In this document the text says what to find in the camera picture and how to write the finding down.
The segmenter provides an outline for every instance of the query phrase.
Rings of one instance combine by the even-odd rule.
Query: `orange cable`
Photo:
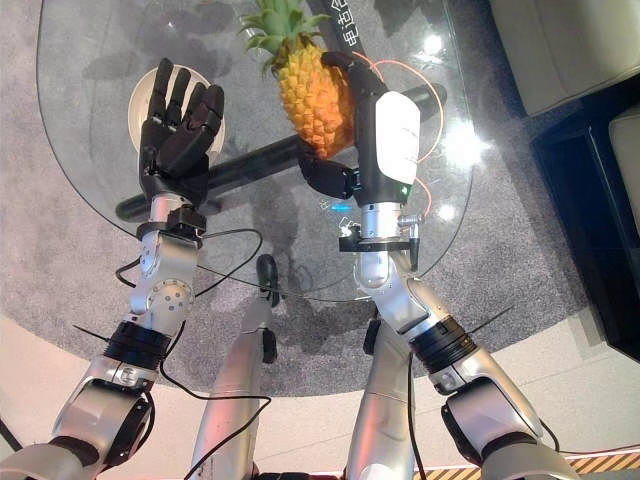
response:
[[[380,80],[382,80],[384,82],[384,77],[382,76],[382,72],[380,71],[380,69],[377,67],[377,65],[375,63],[373,63],[369,57],[367,57],[366,55],[363,55],[361,53],[356,52],[355,50],[351,50],[351,53],[354,54],[356,57],[360,57],[363,60],[365,60],[369,66],[371,67],[371,69],[376,72],[376,74],[378,75],[378,77],[380,77]]]
[[[438,110],[440,111],[440,125],[438,127],[438,134],[436,135],[436,139],[433,142],[433,145],[431,146],[429,151],[427,153],[425,153],[424,156],[418,160],[418,164],[420,164],[424,160],[426,160],[429,157],[429,155],[431,155],[433,153],[433,151],[436,149],[436,146],[440,142],[440,138],[442,137],[442,131],[444,130],[444,108],[442,107],[442,102],[440,101],[440,96],[438,95],[438,92],[436,92],[436,89],[433,87],[431,82],[429,82],[429,80],[427,80],[427,77],[425,77],[418,70],[416,70],[415,68],[407,65],[406,63],[402,63],[402,62],[400,62],[398,60],[391,60],[391,59],[378,60],[377,62],[375,62],[372,65],[372,68],[373,67],[377,67],[378,65],[382,65],[382,64],[399,65],[399,66],[409,70],[411,73],[413,73],[418,78],[420,78],[424,83],[426,83],[427,87],[429,87],[429,89],[433,93],[433,96],[436,99],[436,102],[438,103]]]
[[[429,190],[429,187],[427,187],[427,184],[420,180],[419,177],[416,177],[416,182],[418,182],[427,194],[427,207],[424,209],[424,212],[422,212],[422,217],[426,219],[427,215],[429,215],[429,212],[431,211],[431,191]]]

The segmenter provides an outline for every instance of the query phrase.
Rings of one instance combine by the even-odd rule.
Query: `floor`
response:
[[[476,335],[495,351],[587,305],[529,148],[533,136],[574,106],[525,117],[488,2],[452,0],[449,5],[471,113],[479,137],[491,148],[476,168],[458,237],[427,280],[467,327],[513,307]],[[111,272],[137,255],[137,244],[79,198],[47,143],[35,84],[39,11],[37,0],[8,2],[0,19],[2,62],[11,66],[3,68],[0,83],[6,112],[0,311],[36,335],[89,358],[100,345],[71,325],[106,335],[113,330],[118,312],[127,309],[127,290]],[[206,280],[200,275],[198,284]],[[254,295],[251,287],[227,282],[196,302],[191,317],[199,321],[188,326],[171,370],[194,388],[211,385]],[[371,312],[369,304],[288,298],[275,311],[280,360],[268,368],[265,391],[297,396],[361,388],[368,370],[361,345]],[[336,379],[335,371],[343,376]]]
[[[638,443],[640,365],[600,341],[589,309],[495,356],[554,430],[562,449]],[[24,445],[48,439],[60,405],[86,366],[84,359],[0,317],[0,412],[18,441]],[[47,385],[46,396],[34,394],[38,385]],[[342,470],[361,395],[359,390],[275,398],[260,416],[255,461],[261,471]],[[425,465],[466,464],[440,418],[443,398],[425,377],[415,380],[415,396],[416,438]],[[154,398],[158,415],[148,445],[101,478],[181,478],[185,473],[204,402],[164,385],[154,387]],[[634,478],[638,472],[613,478]]]

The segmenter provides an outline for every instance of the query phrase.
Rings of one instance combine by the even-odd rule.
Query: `silver metal tube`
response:
[[[399,203],[371,203],[362,207],[362,237],[366,239],[389,239],[400,235],[398,216],[402,211]]]
[[[413,476],[407,418],[409,355],[406,341],[383,322],[351,439],[348,480]]]
[[[271,320],[270,303],[257,298],[247,310],[242,331],[218,372],[211,396],[258,395],[263,357],[262,335]],[[211,448],[244,425],[258,409],[259,400],[209,400],[193,451],[195,465]],[[258,420],[214,453],[191,478],[244,480],[253,473],[253,451]]]
[[[482,464],[482,478],[580,480],[562,455],[541,443],[517,443],[492,453]]]
[[[511,408],[517,413],[518,417],[526,423],[538,438],[542,437],[542,424],[533,406],[498,362],[484,348],[478,347],[449,367],[429,375],[429,380],[438,386],[440,393],[445,395],[458,391],[479,378],[491,380],[496,388],[502,392],[505,401],[510,403]]]
[[[402,252],[360,253],[354,274],[360,289],[376,302],[380,316],[396,332],[405,334],[407,341],[449,315],[434,292],[413,277]]]
[[[47,443],[27,445],[0,462],[2,480],[91,480],[94,477],[82,471],[80,460],[72,452]]]
[[[166,222],[169,213],[172,210],[180,208],[183,205],[191,205],[186,198],[176,195],[175,193],[163,193],[153,197],[151,201],[151,213],[149,214],[150,222]]]

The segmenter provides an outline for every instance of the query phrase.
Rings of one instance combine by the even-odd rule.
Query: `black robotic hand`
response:
[[[356,111],[358,168],[317,158],[302,142],[299,164],[307,183],[337,198],[352,194],[359,206],[405,203],[416,173],[420,112],[407,97],[390,92],[367,64],[341,52],[327,52],[322,63],[341,68],[349,78]]]
[[[206,155],[222,122],[224,92],[217,85],[197,83],[182,116],[182,103],[191,74],[182,68],[166,105],[173,64],[158,66],[147,120],[142,124],[139,180],[148,201],[160,193],[175,193],[195,207],[207,196],[209,159]]]

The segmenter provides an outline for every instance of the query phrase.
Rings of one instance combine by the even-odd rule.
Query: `pineapple crown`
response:
[[[260,13],[242,16],[240,31],[261,30],[247,41],[246,50],[262,48],[271,53],[272,57],[263,65],[263,73],[271,68],[275,74],[286,65],[290,52],[313,44],[312,38],[320,35],[315,27],[330,18],[328,15],[306,18],[300,0],[256,0],[256,3]]]

